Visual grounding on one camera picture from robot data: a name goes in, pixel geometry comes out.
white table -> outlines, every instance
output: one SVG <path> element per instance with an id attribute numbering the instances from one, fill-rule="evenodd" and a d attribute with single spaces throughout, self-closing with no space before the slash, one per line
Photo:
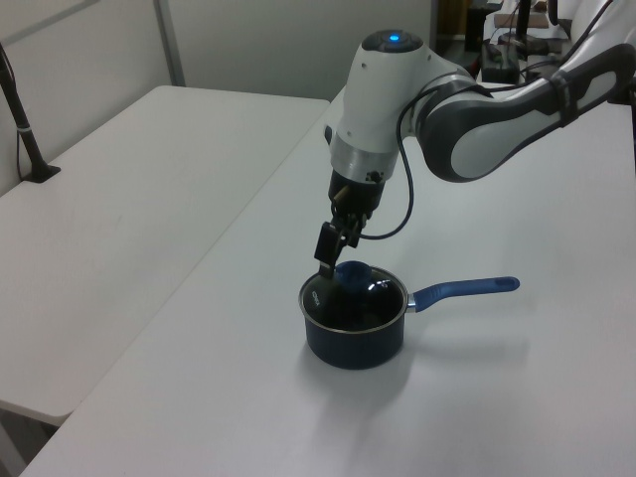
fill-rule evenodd
<path id="1" fill-rule="evenodd" d="M 0 199 L 0 408 L 60 424 L 327 107 L 159 87 Z"/>
<path id="2" fill-rule="evenodd" d="M 413 290 L 517 275 L 515 293 L 406 318 L 376 369 L 319 361 L 297 293 L 328 218 L 336 98 L 24 477 L 632 476 L 636 184 L 629 110 L 603 105 L 470 184 L 409 140 L 412 222 L 345 257 Z M 401 168 L 369 233 L 405 206 Z"/>

saucepan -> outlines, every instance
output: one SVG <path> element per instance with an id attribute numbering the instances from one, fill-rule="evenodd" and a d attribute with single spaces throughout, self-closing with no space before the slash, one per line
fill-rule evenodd
<path id="1" fill-rule="evenodd" d="M 300 289 L 307 344 L 324 362 L 350 370 L 373 368 L 401 348 L 404 313 L 419 312 L 452 296 L 519 288 L 513 276 L 451 281 L 412 294 L 393 274 L 359 261 L 336 267 L 334 278 L 315 274 Z"/>

blue handle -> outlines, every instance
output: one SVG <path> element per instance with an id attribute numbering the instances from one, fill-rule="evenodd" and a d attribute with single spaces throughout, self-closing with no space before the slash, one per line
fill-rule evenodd
<path id="1" fill-rule="evenodd" d="M 415 311 L 422 311 L 451 296 L 483 295 L 486 293 L 503 293 L 514 291 L 521 283 L 514 276 L 482 278 L 480 280 L 449 281 L 438 283 L 413 293 Z"/>

equipment in background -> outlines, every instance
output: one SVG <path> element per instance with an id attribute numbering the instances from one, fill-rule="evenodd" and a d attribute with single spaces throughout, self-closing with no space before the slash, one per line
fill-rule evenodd
<path id="1" fill-rule="evenodd" d="M 488 39 L 484 39 L 484 23 L 491 13 L 501 10 L 500 4 L 488 2 L 488 0 L 473 0 L 468 7 L 466 17 L 466 36 L 464 37 L 464 50 L 466 52 L 480 52 L 481 46 Z"/>
<path id="2" fill-rule="evenodd" d="M 33 131 L 31 130 L 31 124 L 29 124 L 29 119 L 27 119 L 27 114 L 24 110 L 24 107 L 22 107 L 22 101 L 20 101 L 20 96 L 18 95 L 18 90 L 16 88 L 16 79 L 13 75 L 13 69 L 11 68 L 9 58 L 7 57 L 7 54 L 5 53 L 1 44 L 0 85 L 2 86 L 2 90 L 4 91 L 4 96 L 7 99 L 9 108 L 11 109 L 11 114 L 13 114 L 13 119 L 16 121 L 18 133 L 20 134 L 22 142 L 24 143 L 24 147 L 29 154 L 29 158 L 31 159 L 31 173 L 21 179 L 28 182 L 42 184 L 43 182 L 46 182 L 51 177 L 59 173 L 61 169 L 56 166 L 50 166 L 42 158 L 40 148 L 38 147 L 36 138 L 33 135 Z"/>
<path id="3" fill-rule="evenodd" d="M 530 12 L 532 9 L 531 0 L 519 0 L 519 13 L 517 15 L 517 25 L 514 33 L 506 33 L 499 37 L 500 45 L 514 45 L 517 53 L 522 58 L 530 55 L 547 55 L 550 53 L 548 41 L 528 35 L 530 24 Z"/>
<path id="4" fill-rule="evenodd" d="M 481 47 L 481 79 L 485 82 L 516 84 L 519 80 L 519 57 L 513 45 Z"/>

black cable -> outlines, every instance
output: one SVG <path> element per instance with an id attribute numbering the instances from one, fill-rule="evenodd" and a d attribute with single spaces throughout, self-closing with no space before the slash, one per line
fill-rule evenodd
<path id="1" fill-rule="evenodd" d="M 13 67 L 11 67 L 11 62 L 9 62 L 9 57 L 7 57 L 7 53 L 2 48 L 2 43 L 0 43 L 0 55 L 2 56 L 2 61 L 7 66 L 9 73 L 11 74 L 11 82 L 13 84 L 16 83 L 16 76 L 13 74 Z"/>
<path id="2" fill-rule="evenodd" d="M 423 92 L 418 94 L 415 98 L 408 102 L 408 104 L 404 107 L 404 109 L 399 114 L 399 118 L 397 119 L 396 126 L 396 138 L 397 138 L 397 148 L 399 149 L 399 154 L 401 155 L 401 162 L 404 165 L 404 171 L 406 172 L 406 181 L 408 183 L 408 207 L 406 208 L 406 215 L 402 219 L 401 223 L 393 229 L 391 232 L 387 234 L 382 234 L 381 236 L 367 236 L 365 234 L 360 234 L 360 239 L 366 240 L 384 240 L 390 237 L 393 237 L 399 231 L 401 231 L 408 219 L 410 219 L 410 215 L 413 212 L 413 204 L 415 202 L 415 192 L 413 188 L 413 176 L 410 172 L 410 166 L 408 165 L 408 159 L 406 158 L 406 151 L 404 150 L 403 139 L 401 137 L 401 122 L 404 120 L 406 114 L 417 104 L 418 101 L 428 96 L 432 92 L 435 92 L 441 88 L 441 85 L 431 87 L 429 89 L 425 89 Z"/>
<path id="3" fill-rule="evenodd" d="M 600 8 L 600 10 L 596 14 L 596 16 L 592 19 L 592 21 L 589 23 L 589 25 L 587 25 L 587 28 L 585 29 L 583 34 L 578 38 L 576 43 L 574 43 L 574 45 L 572 45 L 572 48 L 570 48 L 569 51 L 565 54 L 565 56 L 561 59 L 560 63 L 562 65 L 565 62 L 567 62 L 567 60 L 572 58 L 572 55 L 574 55 L 574 53 L 576 53 L 576 50 L 578 50 L 578 48 L 582 45 L 582 43 L 587 39 L 587 37 L 589 35 L 589 32 L 592 31 L 592 28 L 594 28 L 594 25 L 596 25 L 596 23 L 598 23 L 598 20 L 600 20 L 600 17 L 603 16 L 603 13 L 605 13 L 605 10 L 607 10 L 607 7 L 609 7 L 612 4 L 612 2 L 613 2 L 613 0 L 607 0 L 603 4 L 603 6 Z"/>
<path id="4" fill-rule="evenodd" d="M 24 179 L 22 179 L 22 171 L 20 170 L 20 131 L 18 130 L 16 130 L 16 168 L 20 182 L 22 182 Z"/>
<path id="5" fill-rule="evenodd" d="M 529 65 L 528 67 L 523 68 L 522 70 L 519 70 L 519 73 L 526 73 L 529 72 L 530 70 L 533 70 L 535 68 L 540 68 L 540 67 L 547 67 L 549 65 L 557 65 L 559 63 L 559 60 L 557 59 L 553 59 L 553 60 L 545 60 L 544 62 L 536 62 L 532 65 Z"/>

